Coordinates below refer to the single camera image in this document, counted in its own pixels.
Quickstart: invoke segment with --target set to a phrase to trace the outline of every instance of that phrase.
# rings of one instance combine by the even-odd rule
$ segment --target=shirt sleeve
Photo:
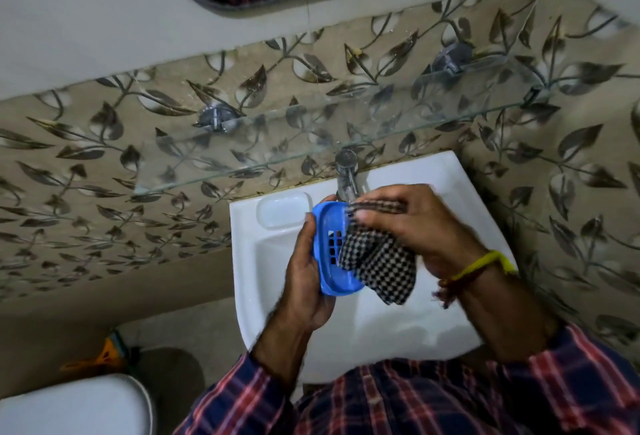
[[[526,363],[492,363],[505,408],[534,433],[638,433],[640,378],[631,364],[578,326],[561,328]]]
[[[248,354],[197,399],[174,435],[262,435],[288,400],[276,381]]]

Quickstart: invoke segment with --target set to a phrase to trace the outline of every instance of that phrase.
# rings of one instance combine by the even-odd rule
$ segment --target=hand
[[[460,273],[488,251],[473,230],[460,223],[427,184],[381,187],[356,202],[375,199],[402,201],[407,205],[407,213],[361,210],[356,219],[370,228],[393,233],[421,255],[427,269],[438,278]]]
[[[334,200],[335,195],[332,195],[322,202]],[[307,213],[287,266],[284,291],[276,309],[286,317],[289,325],[308,332],[324,326],[335,306],[335,297],[320,291],[320,275],[312,255],[315,235],[316,218]]]

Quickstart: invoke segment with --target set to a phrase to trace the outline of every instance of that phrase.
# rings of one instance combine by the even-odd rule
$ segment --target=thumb
[[[298,233],[296,246],[291,257],[296,261],[308,261],[314,245],[314,236],[316,236],[316,217],[311,213],[307,213],[305,223]]]
[[[379,213],[370,210],[356,211],[356,219],[369,228],[388,231],[399,236],[404,224],[404,214]]]

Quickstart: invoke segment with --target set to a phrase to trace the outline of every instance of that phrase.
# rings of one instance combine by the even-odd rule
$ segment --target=yellow thread bracelet
[[[462,270],[459,274],[451,278],[447,278],[446,283],[449,284],[457,280],[460,280],[460,278],[466,275],[469,275],[469,273],[473,273],[476,270],[484,268],[485,266],[490,265],[494,261],[500,261],[502,269],[504,270],[505,273],[515,274],[517,271],[516,267],[513,266],[513,264],[509,261],[509,259],[505,255],[503,255],[499,251],[491,250],[489,253],[485,254],[479,260],[476,260],[473,263],[471,263],[471,265],[469,265],[467,268]]]

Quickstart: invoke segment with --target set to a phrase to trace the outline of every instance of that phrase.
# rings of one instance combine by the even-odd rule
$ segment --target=glass shelf
[[[224,132],[192,127],[158,137],[142,147],[135,193],[220,176],[251,178],[272,164],[421,128],[447,131],[478,114],[521,105],[535,83],[526,67],[503,55],[462,69],[452,76],[428,67],[412,82],[355,84],[340,96],[313,96],[304,106],[227,121]]]

